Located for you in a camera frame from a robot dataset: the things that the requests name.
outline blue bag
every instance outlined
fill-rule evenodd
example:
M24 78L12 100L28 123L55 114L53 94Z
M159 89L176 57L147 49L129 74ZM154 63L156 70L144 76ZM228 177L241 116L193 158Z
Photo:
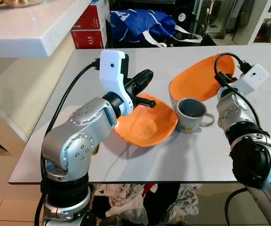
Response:
M147 9L128 9L111 11L112 36L119 41L140 42L147 40L152 45L166 47L165 43L158 43L152 36L174 37L176 31L191 34L182 27L176 25L171 16L165 13ZM196 39L184 39L178 41L200 43L202 37L192 34Z

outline orange plate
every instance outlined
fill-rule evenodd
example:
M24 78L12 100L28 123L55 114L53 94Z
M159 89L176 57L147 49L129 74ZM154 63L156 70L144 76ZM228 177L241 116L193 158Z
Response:
M208 100L217 94L220 88L215 80L214 63L219 54L204 59L176 76L170 83L169 92L173 99L195 98ZM223 56L218 61L218 71L234 75L236 65L233 57Z
M138 97L155 100L154 108L139 105L126 117L119 117L114 130L126 142L148 147L168 138L174 131L178 117L175 112L161 100L141 93Z

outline cardboard box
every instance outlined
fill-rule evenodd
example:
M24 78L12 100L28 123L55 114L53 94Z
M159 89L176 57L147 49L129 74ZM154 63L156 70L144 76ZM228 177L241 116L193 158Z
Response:
M76 48L105 48L107 43L106 24L101 29L71 30Z
M108 0L93 0L77 20L72 30L100 29L105 20L110 21Z

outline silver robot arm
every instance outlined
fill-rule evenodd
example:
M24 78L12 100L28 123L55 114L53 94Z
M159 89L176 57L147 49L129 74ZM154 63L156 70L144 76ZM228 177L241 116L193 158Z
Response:
M106 94L76 109L42 143L41 154L46 163L41 182L41 191L46 195L43 226L96 225L95 216L88 210L91 155L109 136L117 118L129 115L138 104L155 106L155 101L136 97L151 81L152 71L144 70L128 78L128 55L104 50L99 69Z
M260 65L254 65L231 87L244 95L257 89L269 76ZM243 183L271 225L271 139L257 126L247 103L226 87L217 94L218 125L231 145L233 174Z

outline wall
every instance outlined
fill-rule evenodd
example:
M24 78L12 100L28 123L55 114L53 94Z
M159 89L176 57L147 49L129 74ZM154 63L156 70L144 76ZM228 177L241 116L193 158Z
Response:
M69 33L49 58L0 59L0 109L4 119L17 126L12 128L24 141L31 135L74 49Z

